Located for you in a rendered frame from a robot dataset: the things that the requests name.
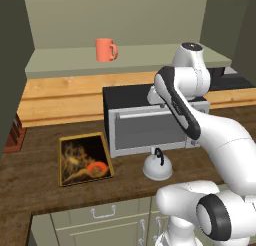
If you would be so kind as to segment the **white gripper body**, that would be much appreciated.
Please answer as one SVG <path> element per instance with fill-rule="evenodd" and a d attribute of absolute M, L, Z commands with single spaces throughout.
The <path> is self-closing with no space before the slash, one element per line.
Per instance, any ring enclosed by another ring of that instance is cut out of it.
<path fill-rule="evenodd" d="M 147 95 L 147 100 L 150 105 L 160 105 L 160 106 L 165 105 L 165 101 L 158 95 L 154 85 L 150 87 L 150 90 Z"/>

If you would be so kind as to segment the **orange mug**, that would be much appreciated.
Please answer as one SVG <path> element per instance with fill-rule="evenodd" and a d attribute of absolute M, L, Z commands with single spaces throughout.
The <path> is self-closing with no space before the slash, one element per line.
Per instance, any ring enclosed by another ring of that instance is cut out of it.
<path fill-rule="evenodd" d="M 96 60 L 99 62 L 111 62 L 118 56 L 118 47 L 111 38 L 96 39 Z"/>

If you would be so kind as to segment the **dark patterned tray, yellow rim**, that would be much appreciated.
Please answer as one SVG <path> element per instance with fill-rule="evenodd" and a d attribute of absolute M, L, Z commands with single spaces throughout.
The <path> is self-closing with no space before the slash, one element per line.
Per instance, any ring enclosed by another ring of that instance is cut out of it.
<path fill-rule="evenodd" d="M 112 178 L 114 169 L 102 132 L 58 139 L 58 185 L 61 187 Z"/>

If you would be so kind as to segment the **olive cabinet door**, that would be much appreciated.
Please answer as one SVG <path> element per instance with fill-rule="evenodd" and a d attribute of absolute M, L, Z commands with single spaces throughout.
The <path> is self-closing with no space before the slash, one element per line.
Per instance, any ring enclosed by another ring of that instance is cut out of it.
<path fill-rule="evenodd" d="M 256 84 L 256 0 L 207 0 L 200 42 Z"/>
<path fill-rule="evenodd" d="M 34 52 L 25 0 L 0 0 L 0 157 L 27 82 Z"/>

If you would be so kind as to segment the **pale green base cabinet door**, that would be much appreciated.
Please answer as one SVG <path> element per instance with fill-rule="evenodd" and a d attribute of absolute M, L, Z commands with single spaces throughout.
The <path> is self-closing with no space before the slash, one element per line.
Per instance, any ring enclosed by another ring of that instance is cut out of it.
<path fill-rule="evenodd" d="M 142 229 L 140 220 L 145 220 L 147 240 L 148 214 L 140 214 L 110 221 L 57 229 L 59 246 L 140 246 Z"/>
<path fill-rule="evenodd" d="M 148 223 L 148 241 L 147 246 L 155 246 L 155 242 L 153 237 L 157 234 L 157 223 L 155 218 L 157 216 L 161 217 L 161 225 L 162 231 L 161 234 L 166 230 L 168 225 L 168 217 L 166 215 L 162 215 L 159 211 L 154 211 L 150 213 L 149 223 Z"/>

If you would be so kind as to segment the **black and silver toaster oven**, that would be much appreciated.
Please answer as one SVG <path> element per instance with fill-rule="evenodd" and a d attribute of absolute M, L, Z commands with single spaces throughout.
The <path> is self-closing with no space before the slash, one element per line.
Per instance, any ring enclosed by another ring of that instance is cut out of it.
<path fill-rule="evenodd" d="M 102 89 L 104 126 L 112 158 L 161 150 L 199 147 L 171 115 L 115 119 L 117 112 L 170 111 L 164 105 L 150 105 L 150 84 L 104 87 Z"/>

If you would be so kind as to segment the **black hob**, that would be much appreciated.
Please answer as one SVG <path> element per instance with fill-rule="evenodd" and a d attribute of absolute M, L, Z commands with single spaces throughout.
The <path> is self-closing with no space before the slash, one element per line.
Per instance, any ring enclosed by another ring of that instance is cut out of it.
<path fill-rule="evenodd" d="M 211 76 L 211 91 L 224 91 L 254 88 L 246 78 L 231 67 L 209 68 Z"/>

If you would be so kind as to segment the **pale green drawer front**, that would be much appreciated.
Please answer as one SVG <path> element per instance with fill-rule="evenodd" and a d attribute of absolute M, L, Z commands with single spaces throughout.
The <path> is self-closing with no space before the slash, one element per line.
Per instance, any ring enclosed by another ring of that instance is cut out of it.
<path fill-rule="evenodd" d="M 106 219 L 94 219 L 91 209 L 95 208 L 98 215 L 108 214 L 112 212 L 111 206 L 116 205 L 116 215 Z M 105 220 L 114 220 L 135 216 L 137 214 L 147 214 L 150 211 L 151 198 L 137 198 L 114 203 L 107 203 L 97 206 L 89 206 L 83 208 L 70 209 L 66 211 L 51 213 L 54 227 L 56 229 L 64 229 L 68 227 L 95 223 Z"/>

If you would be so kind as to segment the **brown knife block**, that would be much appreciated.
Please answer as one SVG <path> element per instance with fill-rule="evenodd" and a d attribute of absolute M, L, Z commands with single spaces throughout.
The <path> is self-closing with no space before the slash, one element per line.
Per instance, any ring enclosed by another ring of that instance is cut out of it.
<path fill-rule="evenodd" d="M 18 115 L 15 115 L 12 127 L 10 129 L 6 145 L 4 147 L 5 153 L 19 152 L 21 150 L 26 128 L 22 125 Z"/>

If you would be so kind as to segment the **olive wall cabinet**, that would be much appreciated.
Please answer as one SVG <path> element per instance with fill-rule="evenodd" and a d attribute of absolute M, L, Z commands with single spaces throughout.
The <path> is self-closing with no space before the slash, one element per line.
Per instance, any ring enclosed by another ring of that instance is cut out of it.
<path fill-rule="evenodd" d="M 207 0 L 25 0 L 34 52 L 29 79 L 144 72 L 169 64 L 182 42 L 200 43 Z M 96 60 L 96 39 L 118 56 Z M 204 46 L 210 67 L 231 60 Z"/>

